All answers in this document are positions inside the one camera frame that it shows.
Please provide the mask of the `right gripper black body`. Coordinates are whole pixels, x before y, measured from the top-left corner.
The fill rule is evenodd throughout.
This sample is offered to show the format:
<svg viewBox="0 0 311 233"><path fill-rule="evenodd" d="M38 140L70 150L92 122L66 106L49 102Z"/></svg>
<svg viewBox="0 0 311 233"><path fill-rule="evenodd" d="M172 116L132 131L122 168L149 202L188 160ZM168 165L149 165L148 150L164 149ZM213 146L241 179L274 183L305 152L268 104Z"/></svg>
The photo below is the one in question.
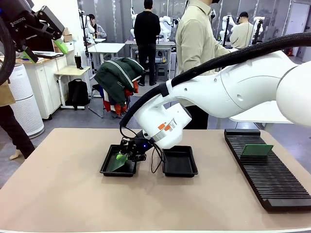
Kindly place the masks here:
<svg viewBox="0 0 311 233"><path fill-rule="evenodd" d="M146 132L140 130L134 137L134 155L143 155L153 147L150 139L146 138L145 135Z"/></svg>

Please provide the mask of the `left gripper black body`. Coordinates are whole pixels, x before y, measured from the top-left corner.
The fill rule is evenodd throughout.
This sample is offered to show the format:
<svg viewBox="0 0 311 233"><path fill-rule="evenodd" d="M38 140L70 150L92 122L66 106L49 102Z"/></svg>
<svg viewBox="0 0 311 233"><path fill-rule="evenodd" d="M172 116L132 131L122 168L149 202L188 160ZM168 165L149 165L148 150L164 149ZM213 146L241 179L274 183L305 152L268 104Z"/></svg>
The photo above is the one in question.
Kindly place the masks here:
<svg viewBox="0 0 311 233"><path fill-rule="evenodd" d="M26 49L26 39L36 35L40 29L39 19L32 10L34 3L31 0L1 0L0 17L9 30L16 50Z"/></svg>

